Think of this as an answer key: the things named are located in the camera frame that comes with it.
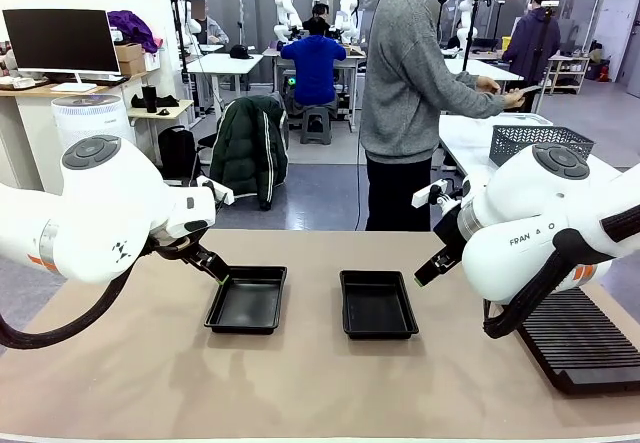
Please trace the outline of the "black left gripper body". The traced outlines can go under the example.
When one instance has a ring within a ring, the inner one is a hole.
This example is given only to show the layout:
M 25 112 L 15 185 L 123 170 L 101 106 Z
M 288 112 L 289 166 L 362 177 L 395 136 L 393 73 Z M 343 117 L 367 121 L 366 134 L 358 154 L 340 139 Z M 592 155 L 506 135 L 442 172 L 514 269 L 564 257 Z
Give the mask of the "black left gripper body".
M 202 269 L 212 259 L 213 253 L 205 249 L 200 240 L 208 231 L 207 228 L 189 233 L 174 240 L 159 239 L 154 236 L 148 238 L 148 246 L 152 253 L 169 261 L 182 261 Z

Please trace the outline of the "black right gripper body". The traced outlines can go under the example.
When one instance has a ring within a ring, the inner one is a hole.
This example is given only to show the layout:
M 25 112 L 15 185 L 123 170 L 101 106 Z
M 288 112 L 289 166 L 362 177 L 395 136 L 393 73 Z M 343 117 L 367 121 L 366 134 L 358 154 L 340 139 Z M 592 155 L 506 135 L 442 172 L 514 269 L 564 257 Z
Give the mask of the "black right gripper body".
M 444 248 L 437 254 L 439 258 L 460 259 L 467 240 L 458 227 L 458 214 L 461 203 L 456 202 L 450 209 L 443 212 L 441 220 L 435 225 L 434 232 L 444 244 Z

